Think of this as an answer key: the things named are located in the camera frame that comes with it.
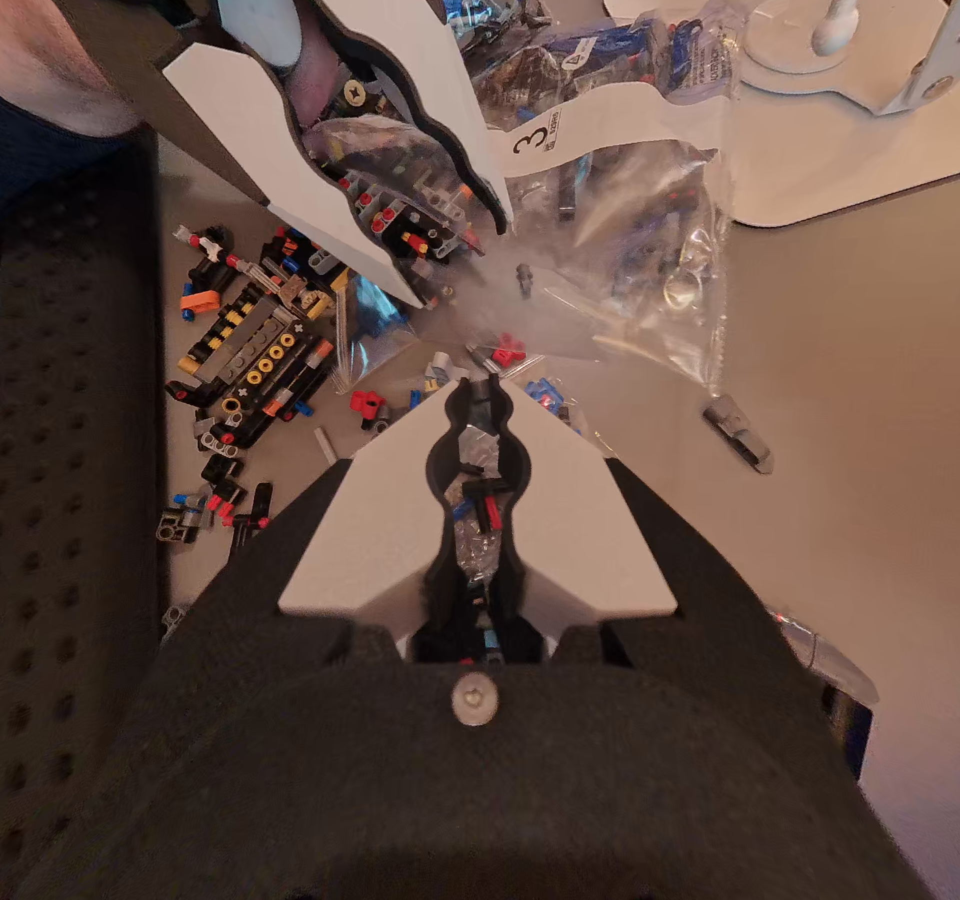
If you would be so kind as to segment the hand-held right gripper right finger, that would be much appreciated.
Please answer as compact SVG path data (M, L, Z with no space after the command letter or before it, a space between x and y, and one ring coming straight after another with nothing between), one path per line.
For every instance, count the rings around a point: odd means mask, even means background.
M489 381L507 484L488 605L508 663L572 627L673 615L670 590L602 454L518 387Z

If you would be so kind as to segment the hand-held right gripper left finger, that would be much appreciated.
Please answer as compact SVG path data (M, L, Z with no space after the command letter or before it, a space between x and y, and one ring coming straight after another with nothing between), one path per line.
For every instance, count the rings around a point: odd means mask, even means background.
M474 390L448 384L359 450L279 597L295 617L346 618L396 640L453 617L463 582L447 490Z

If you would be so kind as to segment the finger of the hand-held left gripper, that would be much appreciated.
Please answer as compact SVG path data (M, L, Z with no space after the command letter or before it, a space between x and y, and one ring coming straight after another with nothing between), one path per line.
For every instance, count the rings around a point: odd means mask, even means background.
M309 36L298 0L209 0L211 24L162 69L268 209L399 303L423 307L384 233L404 204L366 172L315 159L289 94Z
M506 234L513 211L442 0L315 0L321 28L352 65L369 67L393 107L450 157Z

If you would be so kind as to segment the small clear zip bag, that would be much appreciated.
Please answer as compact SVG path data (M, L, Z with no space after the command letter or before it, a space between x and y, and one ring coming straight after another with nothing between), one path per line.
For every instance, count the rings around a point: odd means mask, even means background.
M603 457L617 458L618 454L590 425L582 403L571 395L563 379L543 374L541 366L544 361L543 357L535 356L526 365L508 369L503 377L584 438ZM491 418L489 371L482 366L473 366L450 376L468 378L473 387L471 412L459 438L460 473L447 488L445 496L453 514L458 565L472 601L477 603L479 590L486 592L497 571L501 527L495 524L495 514L485 498L474 500L463 490L468 481L501 477L499 436L494 432Z

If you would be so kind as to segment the large clear white-label plastic bag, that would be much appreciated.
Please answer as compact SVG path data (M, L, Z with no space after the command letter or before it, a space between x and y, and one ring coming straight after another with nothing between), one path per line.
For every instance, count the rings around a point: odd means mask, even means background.
M441 0L472 87L501 42L562 28L546 0ZM424 340L490 356L501 333L526 353L627 354L718 390L726 333L724 246L738 87L689 107L650 86L601 87L506 131L486 124L512 222L496 226L446 151L376 82L342 65L339 95L305 134L315 159L369 173L404 204L384 233L421 294L401 305ZM582 157L575 220L558 221L558 168ZM518 264L533 270L523 301Z

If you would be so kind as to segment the black lego beams red pins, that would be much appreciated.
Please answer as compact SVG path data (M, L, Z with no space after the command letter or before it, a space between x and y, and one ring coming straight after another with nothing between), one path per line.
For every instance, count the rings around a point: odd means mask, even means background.
M271 481L258 483L254 489L250 510L246 513L231 514L224 519L224 524L233 532L227 554L227 560L234 557L262 532L271 521L271 504L274 485Z

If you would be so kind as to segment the black red white lego subassembly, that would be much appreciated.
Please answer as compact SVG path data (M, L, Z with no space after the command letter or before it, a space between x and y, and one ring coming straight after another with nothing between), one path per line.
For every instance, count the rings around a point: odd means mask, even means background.
M230 246L233 235L221 226L210 226L200 232L194 232L185 225L179 225L174 238L193 249L198 254L196 264L188 272L188 285L184 287L184 299L197 300L205 294L222 295L234 283L237 277L246 278L246 288L261 295L262 289L250 286L250 264Z

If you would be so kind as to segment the scattered loose lego pieces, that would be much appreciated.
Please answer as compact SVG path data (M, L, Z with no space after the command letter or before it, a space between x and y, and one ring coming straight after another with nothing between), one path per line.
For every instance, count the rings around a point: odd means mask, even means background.
M327 328L327 337L335 344L336 352L323 384L309 400L312 410L313 398L325 387L347 395L350 400L353 390L363 391L363 379L390 362L415 340L410 315L402 310L401 303L291 226L278 227L263 244L258 258L246 260L248 275L265 278L267 287L273 286L272 276L279 276L282 280L297 276L308 282L310 289L324 290L333 297L331 313L320 322ZM222 293L222 305L230 302L245 283L246 278L237 277ZM176 363L211 325L215 316L216 311L197 315L193 322L181 318L186 328L195 330L196 335L191 337ZM177 365L174 370L174 377L170 379L187 380ZM383 419L378 420L373 430L364 433L378 436L386 431L392 423L437 391L440 385L437 375L428 370L425 378L412 382L408 402L393 405L385 394L376 391L388 405L383 411ZM226 517L241 514L238 508L249 492L242 483L246 461L263 436L282 425L286 424L270 426L253 447L236 456L199 451L205 457L200 471L202 486L196 494L174 496L172 506L162 514L157 538L163 542L192 543L198 533L213 522L222 522L226 526Z

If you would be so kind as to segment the dark grey long lego connector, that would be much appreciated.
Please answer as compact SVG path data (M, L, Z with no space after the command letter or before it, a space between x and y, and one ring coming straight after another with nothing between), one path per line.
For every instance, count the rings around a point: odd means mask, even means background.
M702 416L747 466L761 475L773 473L773 450L732 397L727 394L712 397L703 408Z

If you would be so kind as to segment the black yellow lego engine assembly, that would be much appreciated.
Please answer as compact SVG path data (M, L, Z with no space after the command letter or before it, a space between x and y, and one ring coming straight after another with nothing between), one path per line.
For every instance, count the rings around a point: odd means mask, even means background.
M274 424L309 417L336 352L321 320L333 297L303 278L247 277L214 321L178 360L186 376L165 384L168 396L194 409L201 452L237 456Z

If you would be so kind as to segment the person's left hand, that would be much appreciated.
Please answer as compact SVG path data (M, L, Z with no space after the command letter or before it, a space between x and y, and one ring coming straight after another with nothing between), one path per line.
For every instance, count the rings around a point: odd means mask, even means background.
M52 0L1 0L1 94L85 137L118 137L140 123Z

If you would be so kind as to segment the blue printed inner plastic bag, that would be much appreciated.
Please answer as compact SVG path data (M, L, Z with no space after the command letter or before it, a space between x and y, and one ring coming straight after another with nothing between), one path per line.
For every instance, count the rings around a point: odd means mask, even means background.
M472 78L486 125L506 131L601 87L640 83L680 107L731 98L748 22L737 0L708 0L669 22L660 11L501 42Z

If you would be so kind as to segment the grey glossy object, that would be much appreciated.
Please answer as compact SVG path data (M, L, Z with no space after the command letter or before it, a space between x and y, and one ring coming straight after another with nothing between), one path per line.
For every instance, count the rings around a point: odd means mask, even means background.
M873 680L812 628L769 605L768 614L799 663L817 681L822 713L859 782L880 695Z

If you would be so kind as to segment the dark perforated panel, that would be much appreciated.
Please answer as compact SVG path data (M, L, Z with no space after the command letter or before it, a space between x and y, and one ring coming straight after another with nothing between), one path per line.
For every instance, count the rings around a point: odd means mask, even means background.
M156 148L2 221L1 887L71 826L159 641Z

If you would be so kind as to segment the white articulated desk stand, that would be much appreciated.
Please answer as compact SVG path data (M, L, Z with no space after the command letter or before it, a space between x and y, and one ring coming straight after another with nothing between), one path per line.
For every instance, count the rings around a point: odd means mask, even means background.
M707 0L603 0L676 20ZM732 216L774 228L956 176L958 0L733 0Z

